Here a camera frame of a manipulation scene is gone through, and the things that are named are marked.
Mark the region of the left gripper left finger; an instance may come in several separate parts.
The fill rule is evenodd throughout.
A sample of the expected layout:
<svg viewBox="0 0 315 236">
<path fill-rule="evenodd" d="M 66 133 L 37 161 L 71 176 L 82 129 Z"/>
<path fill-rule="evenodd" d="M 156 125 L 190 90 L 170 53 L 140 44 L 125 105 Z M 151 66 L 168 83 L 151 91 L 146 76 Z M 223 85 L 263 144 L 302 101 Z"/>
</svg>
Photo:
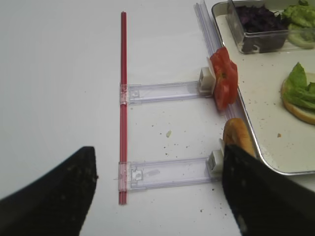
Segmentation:
<svg viewBox="0 0 315 236">
<path fill-rule="evenodd" d="M 1 199 L 2 236 L 78 236 L 98 175 L 94 147 L 82 147 L 28 186 Z"/>
</svg>

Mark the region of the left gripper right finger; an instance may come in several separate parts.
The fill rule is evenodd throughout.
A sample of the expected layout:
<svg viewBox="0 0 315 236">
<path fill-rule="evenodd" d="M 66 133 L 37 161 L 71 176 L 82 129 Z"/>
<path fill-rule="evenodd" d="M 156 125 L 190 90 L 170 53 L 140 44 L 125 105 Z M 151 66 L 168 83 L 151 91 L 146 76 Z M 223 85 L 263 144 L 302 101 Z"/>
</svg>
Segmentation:
<svg viewBox="0 0 315 236">
<path fill-rule="evenodd" d="M 241 235 L 315 234 L 315 193 L 236 145 L 225 147 L 222 186 Z"/>
</svg>

